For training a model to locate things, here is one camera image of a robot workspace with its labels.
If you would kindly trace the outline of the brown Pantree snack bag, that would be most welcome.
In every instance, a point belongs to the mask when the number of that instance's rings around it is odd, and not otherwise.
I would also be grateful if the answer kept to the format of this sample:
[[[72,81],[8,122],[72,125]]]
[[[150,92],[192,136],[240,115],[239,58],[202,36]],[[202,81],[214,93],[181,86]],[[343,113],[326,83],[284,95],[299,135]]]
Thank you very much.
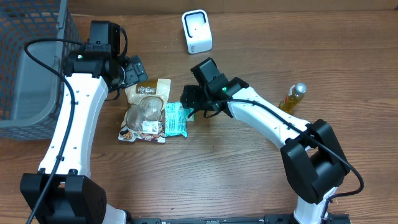
[[[170,79],[153,79],[125,89],[129,109],[126,111],[120,141],[165,142],[164,113],[171,89]]]

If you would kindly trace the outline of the grey plastic mesh basket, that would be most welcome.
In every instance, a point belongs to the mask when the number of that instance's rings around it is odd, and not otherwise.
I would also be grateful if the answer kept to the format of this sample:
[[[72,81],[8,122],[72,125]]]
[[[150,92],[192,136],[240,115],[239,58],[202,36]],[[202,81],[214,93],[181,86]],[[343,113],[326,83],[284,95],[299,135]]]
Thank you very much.
[[[50,139],[63,98],[63,83],[51,71],[62,72],[73,41],[81,36],[68,11],[67,0],[1,1],[1,137]]]

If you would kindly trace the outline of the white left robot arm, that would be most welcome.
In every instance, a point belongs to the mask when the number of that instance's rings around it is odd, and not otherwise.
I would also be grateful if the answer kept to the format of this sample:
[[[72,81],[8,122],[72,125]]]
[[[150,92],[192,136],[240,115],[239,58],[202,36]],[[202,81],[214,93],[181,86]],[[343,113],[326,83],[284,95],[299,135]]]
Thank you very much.
[[[138,57],[128,57],[127,34],[110,21],[92,21],[87,42],[78,43],[58,73],[63,100],[51,144],[20,190],[39,223],[131,223],[131,214],[108,204],[90,178],[93,137],[110,93],[147,80]]]

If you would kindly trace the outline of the small teal box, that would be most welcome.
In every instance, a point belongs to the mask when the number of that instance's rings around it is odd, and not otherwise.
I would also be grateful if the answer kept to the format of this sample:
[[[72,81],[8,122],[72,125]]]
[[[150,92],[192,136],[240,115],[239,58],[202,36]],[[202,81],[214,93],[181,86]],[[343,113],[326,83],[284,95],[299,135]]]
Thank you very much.
[[[194,114],[187,118],[187,122],[194,122],[194,120],[195,120]]]

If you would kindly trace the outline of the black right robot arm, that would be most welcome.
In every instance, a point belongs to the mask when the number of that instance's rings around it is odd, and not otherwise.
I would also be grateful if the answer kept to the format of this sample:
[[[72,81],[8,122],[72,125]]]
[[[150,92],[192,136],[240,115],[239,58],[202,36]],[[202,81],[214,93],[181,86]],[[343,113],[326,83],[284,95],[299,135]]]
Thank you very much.
[[[291,214],[268,214],[263,223],[350,223],[348,215],[327,206],[343,183],[349,167],[332,127],[296,118],[259,96],[240,78],[228,80],[207,58],[190,70],[197,85],[187,85],[180,97],[193,112],[225,113],[250,125],[279,150],[289,185],[297,194]]]

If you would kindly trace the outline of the white barcode scanner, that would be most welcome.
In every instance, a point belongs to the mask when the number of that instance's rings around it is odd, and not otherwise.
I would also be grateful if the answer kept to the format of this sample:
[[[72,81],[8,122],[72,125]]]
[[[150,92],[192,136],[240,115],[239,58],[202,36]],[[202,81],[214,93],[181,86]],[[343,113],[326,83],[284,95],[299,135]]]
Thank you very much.
[[[212,49],[210,22],[204,10],[185,12],[182,15],[182,25],[189,54],[198,54]]]

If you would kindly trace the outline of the yellow dish soap bottle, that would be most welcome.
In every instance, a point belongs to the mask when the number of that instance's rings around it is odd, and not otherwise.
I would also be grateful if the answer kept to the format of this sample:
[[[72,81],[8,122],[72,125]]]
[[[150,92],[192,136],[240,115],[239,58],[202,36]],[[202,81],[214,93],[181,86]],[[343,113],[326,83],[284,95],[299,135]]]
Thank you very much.
[[[302,101],[306,92],[306,84],[297,83],[292,85],[285,98],[280,101],[278,108],[288,114],[292,114],[294,108]]]

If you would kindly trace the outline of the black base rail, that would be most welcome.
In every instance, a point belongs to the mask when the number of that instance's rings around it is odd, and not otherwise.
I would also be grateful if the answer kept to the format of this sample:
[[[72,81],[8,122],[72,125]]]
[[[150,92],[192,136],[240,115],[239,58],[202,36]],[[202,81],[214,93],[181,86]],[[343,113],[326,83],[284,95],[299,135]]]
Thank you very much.
[[[134,218],[133,224],[289,224],[293,215],[265,215],[264,217],[239,217],[239,218],[207,218],[207,219],[171,219],[160,218]]]

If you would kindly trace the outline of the green wet wipes pack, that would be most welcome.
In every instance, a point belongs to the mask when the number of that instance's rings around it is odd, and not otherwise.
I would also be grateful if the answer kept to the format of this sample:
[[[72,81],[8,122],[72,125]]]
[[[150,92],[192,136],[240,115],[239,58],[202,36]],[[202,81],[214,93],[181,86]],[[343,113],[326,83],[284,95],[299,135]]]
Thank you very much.
[[[187,118],[180,102],[167,103],[165,107],[165,135],[187,137]]]

